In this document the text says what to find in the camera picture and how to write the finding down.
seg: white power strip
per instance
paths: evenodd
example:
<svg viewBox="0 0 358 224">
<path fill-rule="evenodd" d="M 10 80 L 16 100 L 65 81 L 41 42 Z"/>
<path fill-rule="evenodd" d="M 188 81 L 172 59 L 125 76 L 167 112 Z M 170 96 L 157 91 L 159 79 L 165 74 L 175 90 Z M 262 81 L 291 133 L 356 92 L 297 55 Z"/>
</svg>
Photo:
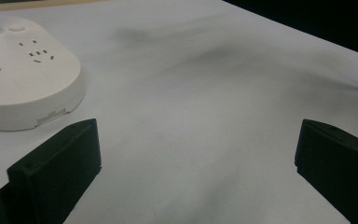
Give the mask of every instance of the white power strip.
<svg viewBox="0 0 358 224">
<path fill-rule="evenodd" d="M 32 129 L 84 96 L 77 57 L 33 21 L 0 16 L 0 130 Z"/>
</svg>

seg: black object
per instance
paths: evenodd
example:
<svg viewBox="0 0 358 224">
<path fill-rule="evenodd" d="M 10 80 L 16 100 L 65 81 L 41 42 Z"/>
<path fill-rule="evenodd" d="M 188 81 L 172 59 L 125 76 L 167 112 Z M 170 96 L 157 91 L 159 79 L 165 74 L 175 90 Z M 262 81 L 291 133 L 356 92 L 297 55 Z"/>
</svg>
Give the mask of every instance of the black object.
<svg viewBox="0 0 358 224">
<path fill-rule="evenodd" d="M 358 51 L 358 0 L 224 0 L 255 14 Z"/>
<path fill-rule="evenodd" d="M 96 119 L 64 128 L 7 169 L 0 224 L 62 224 L 100 170 Z"/>
<path fill-rule="evenodd" d="M 358 223 L 358 138 L 304 120 L 296 151 L 297 171 L 351 223 Z"/>
</svg>

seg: paper surface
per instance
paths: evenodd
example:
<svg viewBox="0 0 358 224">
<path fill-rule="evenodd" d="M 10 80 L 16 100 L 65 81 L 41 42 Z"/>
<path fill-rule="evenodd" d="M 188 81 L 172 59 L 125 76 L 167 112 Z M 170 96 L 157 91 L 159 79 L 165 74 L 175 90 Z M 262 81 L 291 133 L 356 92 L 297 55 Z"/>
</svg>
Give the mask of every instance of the paper surface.
<svg viewBox="0 0 358 224">
<path fill-rule="evenodd" d="M 86 95 L 0 132 L 6 169 L 96 118 L 103 169 L 66 224 L 349 223 L 296 173 L 303 119 L 358 136 L 358 53 L 218 0 L 114 0 L 0 12 L 81 61 Z"/>
</svg>

